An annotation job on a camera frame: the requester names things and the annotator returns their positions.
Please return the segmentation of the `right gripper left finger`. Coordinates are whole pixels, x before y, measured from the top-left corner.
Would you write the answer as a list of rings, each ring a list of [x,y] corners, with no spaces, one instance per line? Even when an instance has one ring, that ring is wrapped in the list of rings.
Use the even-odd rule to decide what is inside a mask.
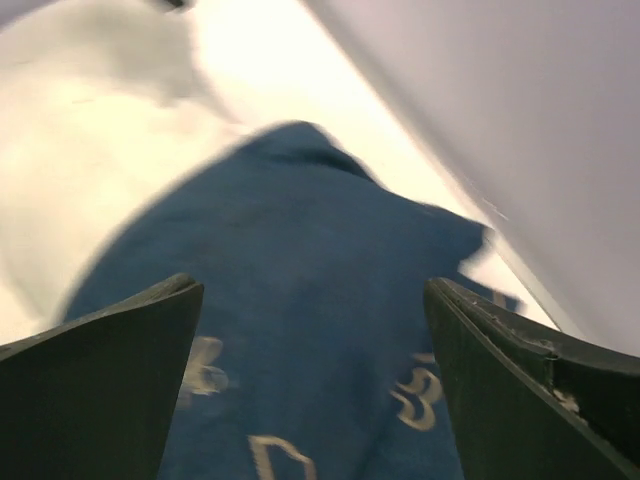
[[[2,346],[2,478],[156,478],[203,292],[174,275]]]

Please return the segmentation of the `white pillow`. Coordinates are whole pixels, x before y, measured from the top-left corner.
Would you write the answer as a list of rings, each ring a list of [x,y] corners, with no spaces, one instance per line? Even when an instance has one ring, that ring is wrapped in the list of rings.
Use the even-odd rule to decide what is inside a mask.
[[[238,7],[57,1],[1,31],[1,339],[56,323],[139,211],[253,132],[214,70]]]

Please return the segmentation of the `dark blue embroidered pillowcase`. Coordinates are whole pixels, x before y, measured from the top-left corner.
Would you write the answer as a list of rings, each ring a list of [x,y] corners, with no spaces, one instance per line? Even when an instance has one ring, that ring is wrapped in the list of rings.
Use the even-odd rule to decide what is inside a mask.
[[[171,274],[204,284],[163,479],[459,479],[423,310],[488,228],[379,186],[315,126],[236,147],[146,210],[74,319]]]

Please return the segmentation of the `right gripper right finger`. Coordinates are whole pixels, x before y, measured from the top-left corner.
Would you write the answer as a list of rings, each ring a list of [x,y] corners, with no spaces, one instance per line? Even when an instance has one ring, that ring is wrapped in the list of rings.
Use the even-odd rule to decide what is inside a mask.
[[[424,310],[464,475],[639,480],[639,361],[444,279]]]

